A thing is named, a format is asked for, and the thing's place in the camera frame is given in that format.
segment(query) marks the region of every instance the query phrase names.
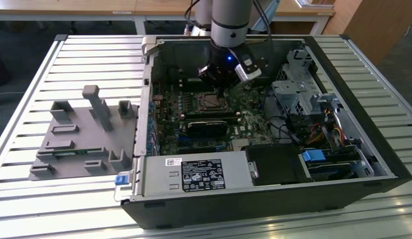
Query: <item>red wire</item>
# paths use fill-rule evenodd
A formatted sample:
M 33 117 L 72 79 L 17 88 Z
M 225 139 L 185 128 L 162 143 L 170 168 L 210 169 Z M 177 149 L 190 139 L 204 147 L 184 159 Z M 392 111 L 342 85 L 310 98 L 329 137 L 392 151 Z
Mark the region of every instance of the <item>red wire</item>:
M 312 126 L 312 128 L 310 128 L 310 136 L 309 136 L 309 138 L 312 138 L 312 135 L 313 135 L 313 129 L 314 129 L 314 127 L 316 126 L 318 126 L 320 124 L 318 123 L 316 123 L 313 126 Z

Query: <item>motherboard chip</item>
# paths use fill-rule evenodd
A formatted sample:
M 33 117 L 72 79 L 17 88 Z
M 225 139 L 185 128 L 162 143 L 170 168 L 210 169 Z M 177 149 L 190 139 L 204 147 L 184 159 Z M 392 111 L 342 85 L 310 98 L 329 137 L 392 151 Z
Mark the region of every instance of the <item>motherboard chip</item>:
M 217 98 L 216 94 L 198 95 L 198 110 L 200 111 L 221 111 L 225 108 L 225 99 Z

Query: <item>blue latch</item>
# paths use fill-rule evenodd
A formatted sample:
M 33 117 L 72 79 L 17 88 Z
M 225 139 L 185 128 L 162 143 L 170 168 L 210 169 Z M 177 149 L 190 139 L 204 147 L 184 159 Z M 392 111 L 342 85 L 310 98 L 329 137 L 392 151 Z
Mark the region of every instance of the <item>blue latch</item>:
M 324 153 L 318 149 L 306 150 L 305 152 L 301 153 L 301 156 L 304 157 L 305 162 L 325 160 Z
M 114 179 L 114 185 L 128 185 L 129 184 L 129 175 L 117 175 Z

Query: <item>gray 3d printed holder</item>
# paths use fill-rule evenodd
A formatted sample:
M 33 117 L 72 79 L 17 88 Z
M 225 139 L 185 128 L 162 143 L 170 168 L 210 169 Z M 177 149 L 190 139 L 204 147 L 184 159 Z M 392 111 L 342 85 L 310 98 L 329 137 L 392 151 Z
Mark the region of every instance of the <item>gray 3d printed holder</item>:
M 120 101 L 108 107 L 99 87 L 81 92 L 92 107 L 53 102 L 53 119 L 28 179 L 44 180 L 117 174 L 132 167 L 137 106 Z

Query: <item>table leg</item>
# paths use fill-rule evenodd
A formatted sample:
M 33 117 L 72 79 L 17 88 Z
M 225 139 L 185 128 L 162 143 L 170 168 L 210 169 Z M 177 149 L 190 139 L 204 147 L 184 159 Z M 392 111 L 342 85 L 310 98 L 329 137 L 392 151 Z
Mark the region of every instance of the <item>table leg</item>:
M 326 22 L 329 20 L 329 16 L 321 16 L 316 23 L 313 24 L 312 30 L 310 30 L 310 35 L 321 35 Z
M 133 22 L 134 22 L 134 28 L 137 31 L 137 35 L 145 35 L 144 21 L 145 21 L 144 16 L 133 16 Z

